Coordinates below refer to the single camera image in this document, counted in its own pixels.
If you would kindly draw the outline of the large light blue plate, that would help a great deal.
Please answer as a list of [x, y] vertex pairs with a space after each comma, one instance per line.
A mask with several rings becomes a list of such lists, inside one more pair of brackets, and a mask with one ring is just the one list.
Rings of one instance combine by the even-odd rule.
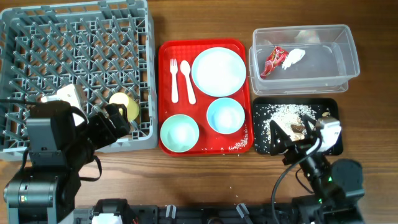
[[244, 85], [246, 66], [236, 52], [224, 47], [212, 47], [195, 58], [191, 74], [201, 92], [225, 97], [236, 93]]

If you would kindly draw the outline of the green bowl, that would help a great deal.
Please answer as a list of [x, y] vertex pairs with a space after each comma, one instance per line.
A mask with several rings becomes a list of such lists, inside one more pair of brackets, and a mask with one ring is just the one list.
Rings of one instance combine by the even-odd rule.
[[160, 128], [160, 140], [170, 151], [183, 153], [198, 142], [200, 130], [197, 122], [188, 115], [175, 114], [167, 118]]

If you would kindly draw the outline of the light blue bowl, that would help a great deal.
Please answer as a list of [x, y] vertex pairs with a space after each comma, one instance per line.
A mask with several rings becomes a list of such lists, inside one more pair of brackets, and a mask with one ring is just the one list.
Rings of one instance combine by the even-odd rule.
[[246, 118], [239, 102], [232, 98], [218, 98], [209, 105], [206, 119], [217, 133], [233, 134], [243, 126]]

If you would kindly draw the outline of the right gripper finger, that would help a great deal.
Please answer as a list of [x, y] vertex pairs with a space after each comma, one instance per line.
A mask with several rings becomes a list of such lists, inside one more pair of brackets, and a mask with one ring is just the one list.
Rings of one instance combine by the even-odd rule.
[[305, 139], [316, 140], [318, 138], [316, 121], [308, 115], [303, 115], [303, 124], [306, 130]]
[[293, 146], [290, 136], [273, 120], [270, 122], [270, 132], [270, 155], [282, 154]]

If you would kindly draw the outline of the yellow plastic cup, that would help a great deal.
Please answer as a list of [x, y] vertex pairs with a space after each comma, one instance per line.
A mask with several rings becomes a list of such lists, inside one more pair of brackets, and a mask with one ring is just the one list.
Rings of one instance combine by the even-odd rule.
[[123, 104], [127, 109], [128, 121], [135, 120], [139, 115], [139, 105], [125, 93], [115, 93], [109, 99], [109, 104]]

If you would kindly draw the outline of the white napkin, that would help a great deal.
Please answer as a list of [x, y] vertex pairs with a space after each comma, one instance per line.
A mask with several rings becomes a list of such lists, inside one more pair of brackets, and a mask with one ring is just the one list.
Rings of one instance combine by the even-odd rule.
[[286, 70], [289, 68], [291, 65], [297, 63], [300, 61], [303, 56], [305, 55], [305, 50], [303, 49], [293, 49], [289, 52], [288, 56], [282, 63], [282, 68]]

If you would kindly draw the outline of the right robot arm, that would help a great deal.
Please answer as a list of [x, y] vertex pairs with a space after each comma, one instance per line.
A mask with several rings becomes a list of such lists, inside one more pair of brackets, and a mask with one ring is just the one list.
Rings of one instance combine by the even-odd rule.
[[292, 199], [289, 223], [363, 223], [358, 207], [364, 197], [363, 168], [352, 159], [338, 159], [329, 163], [326, 150], [337, 142], [341, 125], [333, 117], [314, 120], [302, 118], [306, 134], [293, 141], [275, 122], [270, 122], [271, 155], [283, 154], [287, 169], [275, 187], [295, 167], [299, 166], [312, 188], [310, 195]]

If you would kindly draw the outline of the white plastic spoon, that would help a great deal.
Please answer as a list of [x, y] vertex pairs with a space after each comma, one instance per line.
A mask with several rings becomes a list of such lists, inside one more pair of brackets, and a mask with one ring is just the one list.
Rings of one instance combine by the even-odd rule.
[[191, 105], [194, 105], [197, 101], [196, 101], [195, 93], [193, 91], [192, 83], [190, 80], [190, 72], [191, 72], [190, 64], [186, 60], [181, 61], [180, 70], [181, 70], [182, 74], [185, 76], [186, 85], [187, 85], [188, 101]]

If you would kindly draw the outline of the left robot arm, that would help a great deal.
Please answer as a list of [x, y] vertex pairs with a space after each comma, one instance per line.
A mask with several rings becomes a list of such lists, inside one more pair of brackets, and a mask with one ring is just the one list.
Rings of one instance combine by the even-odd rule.
[[29, 147], [4, 188], [9, 223], [60, 223], [75, 209], [81, 168], [96, 162], [97, 149], [130, 132], [124, 104], [108, 104], [106, 114], [86, 117], [66, 101], [31, 103], [27, 119]]

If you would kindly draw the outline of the red snack wrapper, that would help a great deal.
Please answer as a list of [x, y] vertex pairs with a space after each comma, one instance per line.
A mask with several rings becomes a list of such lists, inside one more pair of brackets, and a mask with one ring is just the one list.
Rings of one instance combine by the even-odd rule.
[[260, 77], [262, 79], [267, 78], [277, 66], [284, 62], [288, 54], [288, 51], [284, 50], [283, 48], [274, 47], [270, 56], [268, 56], [265, 61], [264, 71], [260, 74]]

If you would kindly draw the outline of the food scraps and rice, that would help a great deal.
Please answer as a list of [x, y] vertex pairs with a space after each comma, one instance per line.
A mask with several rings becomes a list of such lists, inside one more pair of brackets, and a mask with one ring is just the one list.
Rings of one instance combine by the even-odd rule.
[[271, 143], [270, 122], [275, 121], [292, 141], [301, 140], [307, 133], [303, 116], [312, 119], [329, 116], [330, 110], [322, 105], [256, 104], [253, 108], [254, 147], [257, 151], [268, 151]]

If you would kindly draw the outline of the white plastic fork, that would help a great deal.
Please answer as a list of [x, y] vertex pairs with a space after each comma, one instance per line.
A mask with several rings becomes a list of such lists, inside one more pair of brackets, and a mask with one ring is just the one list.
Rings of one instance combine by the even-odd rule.
[[177, 103], [178, 102], [178, 88], [177, 88], [178, 65], [177, 65], [177, 60], [174, 58], [170, 60], [170, 73], [172, 75], [172, 103]]

